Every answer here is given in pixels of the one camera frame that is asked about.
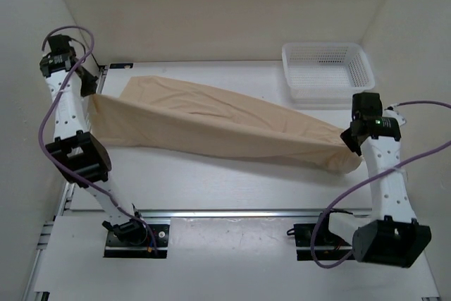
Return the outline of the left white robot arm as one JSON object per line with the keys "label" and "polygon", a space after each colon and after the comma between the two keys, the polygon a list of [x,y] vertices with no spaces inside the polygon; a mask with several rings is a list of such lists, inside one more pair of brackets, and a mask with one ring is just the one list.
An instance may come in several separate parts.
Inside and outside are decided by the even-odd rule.
{"label": "left white robot arm", "polygon": [[103,227],[121,242],[141,245],[148,240],[148,228],[133,204],[124,204],[114,195],[109,179],[111,160],[105,147],[91,134],[83,100],[97,91],[97,76],[78,62],[75,39],[54,35],[44,43],[50,48],[39,68],[52,98],[54,139],[44,151],[63,177],[93,196],[108,214]]}

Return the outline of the beige trousers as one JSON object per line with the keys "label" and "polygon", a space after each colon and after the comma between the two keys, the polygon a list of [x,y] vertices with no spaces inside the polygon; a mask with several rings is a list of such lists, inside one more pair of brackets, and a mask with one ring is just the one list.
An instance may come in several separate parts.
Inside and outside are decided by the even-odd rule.
{"label": "beige trousers", "polygon": [[104,145],[286,161],[336,173],[350,173],[362,162],[330,123],[237,92],[159,76],[129,79],[119,97],[93,95],[89,119]]}

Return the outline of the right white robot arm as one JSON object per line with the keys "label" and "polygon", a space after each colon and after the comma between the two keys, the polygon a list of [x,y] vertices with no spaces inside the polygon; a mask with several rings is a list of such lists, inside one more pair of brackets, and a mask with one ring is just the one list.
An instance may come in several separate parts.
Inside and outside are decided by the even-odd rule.
{"label": "right white robot arm", "polygon": [[431,241],[431,229],[421,225],[407,197],[400,164],[403,119],[384,110],[377,93],[352,97],[352,121],[341,138],[362,156],[374,179],[369,218],[331,211],[316,227],[317,238],[331,245],[339,238],[352,246],[356,261],[409,268]]}

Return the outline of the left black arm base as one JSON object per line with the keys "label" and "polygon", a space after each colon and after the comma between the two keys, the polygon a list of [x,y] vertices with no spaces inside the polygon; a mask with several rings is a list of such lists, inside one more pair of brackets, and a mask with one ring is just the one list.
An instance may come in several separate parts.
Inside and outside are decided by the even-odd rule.
{"label": "left black arm base", "polygon": [[105,258],[165,259],[168,254],[170,225],[150,224],[150,230],[136,220],[112,226],[103,221],[107,230],[104,246]]}

